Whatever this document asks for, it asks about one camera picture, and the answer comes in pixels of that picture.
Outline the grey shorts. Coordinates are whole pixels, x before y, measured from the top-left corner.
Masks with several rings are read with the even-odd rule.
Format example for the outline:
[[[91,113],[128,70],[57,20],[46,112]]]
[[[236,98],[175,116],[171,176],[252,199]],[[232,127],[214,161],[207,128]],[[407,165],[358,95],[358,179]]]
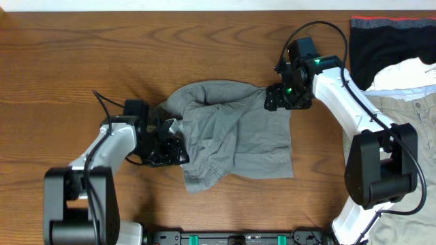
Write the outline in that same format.
[[[291,112],[265,109],[266,88],[230,80],[195,82],[155,109],[179,121],[189,162],[189,193],[205,191],[228,174],[251,179],[292,178]]]

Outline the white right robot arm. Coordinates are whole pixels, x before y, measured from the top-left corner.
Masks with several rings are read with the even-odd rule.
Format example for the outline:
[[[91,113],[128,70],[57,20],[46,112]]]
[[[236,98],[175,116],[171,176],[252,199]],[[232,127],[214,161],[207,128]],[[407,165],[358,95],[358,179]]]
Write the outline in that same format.
[[[355,85],[337,56],[307,55],[275,67],[281,83],[267,88],[265,108],[305,110],[320,100],[351,142],[345,163],[347,201],[323,236],[323,244],[361,244],[392,206],[423,179],[417,162],[416,130],[396,124]]]

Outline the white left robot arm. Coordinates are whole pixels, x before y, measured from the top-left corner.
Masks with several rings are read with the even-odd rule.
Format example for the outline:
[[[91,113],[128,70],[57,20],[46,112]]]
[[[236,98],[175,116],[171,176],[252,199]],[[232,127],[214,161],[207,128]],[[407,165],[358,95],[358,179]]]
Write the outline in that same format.
[[[146,116],[104,120],[82,155],[44,176],[44,243],[150,243],[141,224],[121,220],[114,176],[132,154],[148,167],[188,163],[180,128],[175,118],[151,126]]]

